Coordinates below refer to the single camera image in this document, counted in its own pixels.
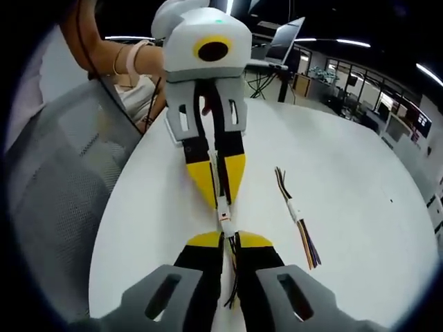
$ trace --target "white table surface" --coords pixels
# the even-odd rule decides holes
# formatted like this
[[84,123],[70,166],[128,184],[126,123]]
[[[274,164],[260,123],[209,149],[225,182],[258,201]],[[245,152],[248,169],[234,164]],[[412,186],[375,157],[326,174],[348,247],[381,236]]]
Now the white table surface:
[[[352,317],[392,326],[414,307],[439,264],[414,181],[380,137],[358,124],[290,104],[247,103],[237,227],[270,239],[286,264],[331,289]],[[131,155],[103,215],[89,279],[92,317],[117,308],[125,290],[161,264],[173,264],[188,239],[217,227],[164,115]],[[204,118],[208,138],[211,122]],[[287,189],[317,247],[323,265],[315,270],[308,269],[275,166],[287,171]],[[245,331],[240,309],[222,308],[231,286],[227,258],[224,265],[213,331]]]

